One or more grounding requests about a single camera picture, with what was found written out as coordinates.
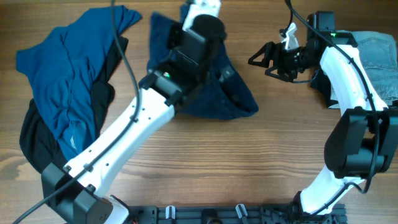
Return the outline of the navy blue shorts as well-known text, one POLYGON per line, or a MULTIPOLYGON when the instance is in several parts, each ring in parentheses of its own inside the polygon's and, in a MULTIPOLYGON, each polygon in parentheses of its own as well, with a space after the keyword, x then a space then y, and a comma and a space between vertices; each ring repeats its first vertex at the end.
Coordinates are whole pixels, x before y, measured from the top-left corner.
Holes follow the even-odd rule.
MULTIPOLYGON (((174 22, 158 12, 152 13, 148 69, 155 68, 169 54, 166 43, 174 22)), ((258 111, 251 91, 233 67, 226 47, 221 45, 211 65, 210 80, 181 113, 205 119, 236 119, 252 116, 258 111)))

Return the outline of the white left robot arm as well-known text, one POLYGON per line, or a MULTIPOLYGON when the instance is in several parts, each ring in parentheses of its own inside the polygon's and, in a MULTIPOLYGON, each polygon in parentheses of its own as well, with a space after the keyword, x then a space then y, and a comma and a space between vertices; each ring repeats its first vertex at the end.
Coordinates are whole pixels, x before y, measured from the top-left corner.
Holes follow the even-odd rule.
POLYGON ((141 145, 201 92, 225 38, 224 24, 215 16, 196 16, 190 27, 172 24, 168 58, 148 71, 120 117, 62 168, 45 168, 47 205, 67 223, 127 222, 128 207, 108 195, 113 180, 141 145))

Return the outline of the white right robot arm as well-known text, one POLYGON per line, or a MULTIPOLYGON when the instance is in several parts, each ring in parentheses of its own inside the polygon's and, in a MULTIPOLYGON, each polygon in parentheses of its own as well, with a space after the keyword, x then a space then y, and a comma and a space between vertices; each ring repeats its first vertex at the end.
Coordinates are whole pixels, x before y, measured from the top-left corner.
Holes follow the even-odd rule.
POLYGON ((292 222, 311 222, 331 213, 350 189, 365 194, 375 174, 388 170, 397 147, 397 112, 374 90, 361 64, 352 34, 335 29, 335 15, 318 11, 303 20, 307 43, 301 47, 296 25, 280 30, 280 42, 268 42, 249 58, 269 77, 290 83, 313 67, 327 76, 341 118, 324 147, 325 166, 290 204, 292 222))

